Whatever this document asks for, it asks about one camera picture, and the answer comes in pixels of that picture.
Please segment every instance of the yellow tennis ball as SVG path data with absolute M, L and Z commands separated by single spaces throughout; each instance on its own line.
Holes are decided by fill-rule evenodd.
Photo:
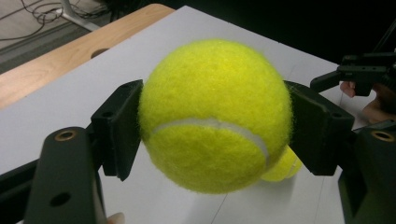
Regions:
M 140 98 L 152 162 L 183 188 L 226 193 L 260 180 L 290 139 L 282 76 L 256 50 L 206 39 L 166 56 Z
M 293 150 L 289 146 L 286 146 L 283 155 L 262 175 L 262 179 L 278 182 L 285 178 L 290 178 L 299 172 L 302 165 L 303 163 Z

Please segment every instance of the white tabletop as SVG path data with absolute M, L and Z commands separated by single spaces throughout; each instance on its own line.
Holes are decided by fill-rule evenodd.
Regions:
M 192 40 L 221 37 L 261 51 L 286 79 L 309 85 L 337 64 L 183 7 L 69 74 L 0 111 L 0 174 L 38 158 L 45 137 L 64 127 L 87 127 L 92 113 L 121 84 L 146 80 L 170 51 Z M 338 88 L 322 93 L 358 122 L 372 98 L 346 99 Z M 176 186 L 158 171 L 141 144 L 130 177 L 102 177 L 106 212 L 123 212 L 126 223 L 236 224 L 344 223 L 335 176 L 306 168 L 292 179 L 259 183 L 237 192 L 204 195 Z

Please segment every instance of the black cable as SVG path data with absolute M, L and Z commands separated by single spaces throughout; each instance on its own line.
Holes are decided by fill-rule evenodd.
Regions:
M 393 21 L 393 23 L 390 25 L 388 30 L 385 32 L 385 34 L 382 36 L 382 38 L 379 40 L 378 44 L 375 46 L 373 52 L 379 52 L 383 50 L 384 46 L 389 42 L 389 38 L 392 36 L 392 33 L 396 30 L 396 19 Z
M 36 3 L 39 3 L 39 2 L 42 2 L 42 1 L 43 1 L 43 0 L 35 1 L 35 2 L 31 3 L 29 6 L 32 6 L 32 5 L 34 5 L 34 4 L 36 4 Z M 5 18 L 7 18 L 7 17 L 9 17 L 9 16 L 12 16 L 12 15 L 14 15 L 15 13 L 20 12 L 20 11 L 22 11 L 22 10 L 24 10 L 24 7 L 21 7 L 21 8 L 15 10 L 15 11 L 13 11 L 13 12 L 8 13 L 7 15 L 5 15 L 5 16 L 3 16 L 3 17 L 0 17 L 0 21 L 3 20 L 3 19 L 5 19 Z
M 44 28 L 45 25 L 46 25 L 46 23 L 45 23 L 45 21 L 43 21 L 43 23 L 41 23 L 40 28 L 38 28 L 36 31 L 32 32 L 29 35 L 24 35 L 24 36 L 19 36 L 19 37 L 11 37 L 11 38 L 3 38 L 3 39 L 0 39 L 0 41 L 24 39 L 26 37 L 29 37 L 29 36 L 37 34 L 38 32 L 40 32 Z
M 80 2 L 80 0 L 78 0 L 75 5 L 71 4 L 71 6 L 74 8 L 75 11 L 77 10 L 76 14 L 79 15 L 83 19 L 95 19 L 95 18 L 101 17 L 103 15 L 106 15 L 109 12 L 107 7 L 105 7 L 105 8 L 100 8 L 99 7 L 94 12 L 86 12 L 86 11 L 84 11 L 81 8 L 78 7 L 78 3 L 79 2 Z M 33 17 L 35 17 L 37 22 L 39 24 L 41 24 L 41 26 L 36 31 L 32 32 L 29 35 L 24 35 L 24 36 L 19 36 L 19 37 L 11 37 L 11 38 L 0 38 L 0 41 L 24 39 L 26 37 L 30 37 L 32 35 L 35 35 L 35 34 L 40 32 L 44 28 L 45 24 L 48 24 L 48 23 L 51 23 L 53 21 L 58 20 L 59 18 L 62 17 L 62 15 L 64 13 L 62 7 L 54 7 L 52 9 L 49 9 L 49 10 L 44 11 L 44 12 L 38 12 L 38 10 L 40 8 L 42 8 L 42 7 L 47 7 L 47 6 L 51 6 L 51 5 L 61 5 L 61 3 L 47 3 L 47 4 L 43 4 L 43 5 L 35 7 L 33 10 L 29 10 L 29 8 L 28 8 L 29 6 L 31 6 L 33 4 L 30 4 L 29 6 L 26 6 L 23 0 L 21 0 L 21 3 L 23 5 L 23 9 L 25 9 L 27 12 L 30 12 L 33 15 Z

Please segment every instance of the black mechanical part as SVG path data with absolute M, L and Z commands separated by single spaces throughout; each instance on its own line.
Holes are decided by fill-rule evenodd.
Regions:
M 314 175 L 334 175 L 354 117 L 308 87 L 286 81 L 293 108 L 290 147 Z
M 84 131 L 84 134 L 88 136 L 89 151 L 91 153 L 90 160 L 92 160 L 92 167 L 96 175 L 95 181 L 97 183 L 97 188 L 95 190 L 98 194 L 101 194 L 102 191 L 97 171 L 105 161 L 113 164 L 113 166 L 108 166 L 110 168 L 107 168 L 107 170 L 113 169 L 113 174 L 118 175 L 121 180 L 124 180 L 131 171 L 134 157 L 140 144 L 139 127 L 137 125 L 137 107 L 142 86 L 142 80 L 121 85 L 96 111 L 92 116 L 92 123 Z M 68 140 L 67 138 L 69 137 L 69 140 L 74 139 L 74 128 L 68 130 L 70 132 L 57 135 L 57 139 L 60 142 Z M 50 144 L 45 145 L 45 147 L 57 147 L 57 145 Z M 56 150 L 56 148 L 54 152 L 65 153 L 61 150 Z M 52 159 L 48 159 L 49 161 L 46 162 L 52 162 L 54 166 L 66 171 L 69 169 L 69 166 L 74 166 L 75 163 L 82 162 L 83 164 L 81 165 L 84 165 L 87 162 L 82 160 L 75 161 L 74 158 L 80 158 L 78 151 L 67 150 L 66 153 L 69 155 L 68 157 L 54 155 Z M 16 223 L 23 220 L 25 217 L 27 203 L 30 201 L 29 194 L 31 192 L 32 182 L 35 179 L 36 167 L 39 161 L 41 161 L 41 158 L 0 175 L 0 223 Z M 61 177 L 63 176 L 59 173 L 61 176 L 60 178 L 47 179 L 45 181 L 50 183 L 55 180 L 62 180 L 63 182 L 78 187 L 79 182 L 74 179 L 75 173 L 70 173 L 67 180 L 62 180 Z M 71 199 L 73 195 L 59 193 L 58 196 L 58 198 L 54 198 L 54 204 L 57 204 L 59 201 L 65 201 L 68 197 Z M 71 210 L 78 210 L 80 207 L 81 205 L 71 208 Z
M 368 96 L 375 83 L 396 92 L 396 53 L 346 55 L 336 71 L 314 78 L 310 88 L 321 92 L 338 86 L 340 81 L 355 82 L 358 96 Z
M 394 121 L 387 121 L 383 129 L 359 130 L 353 154 L 358 169 L 344 170 L 338 181 L 346 223 L 396 223 Z
M 37 161 L 0 175 L 0 223 L 17 223 L 24 217 Z
M 105 175 L 122 181 L 131 172 L 140 144 L 137 108 L 142 88 L 142 80 L 121 85 L 91 117 L 94 138 L 104 148 Z
M 50 134 L 35 170 L 24 223 L 106 224 L 99 183 L 85 129 Z

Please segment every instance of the floor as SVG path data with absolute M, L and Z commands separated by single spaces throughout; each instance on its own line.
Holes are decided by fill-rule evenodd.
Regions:
M 71 0 L 70 3 L 87 12 L 93 12 L 103 4 L 92 0 Z M 56 8 L 61 8 L 59 0 L 2 0 L 2 6 L 0 7 L 0 49 L 25 39 L 19 37 L 31 36 L 41 26 L 43 27 L 39 33 L 65 24 L 67 20 L 60 16 L 61 13 L 56 11 Z
M 59 0 L 2 1 L 0 74 L 89 32 L 60 16 Z M 70 0 L 70 3 L 88 21 L 99 26 L 110 23 L 109 13 L 98 17 L 106 9 L 106 5 L 100 0 Z

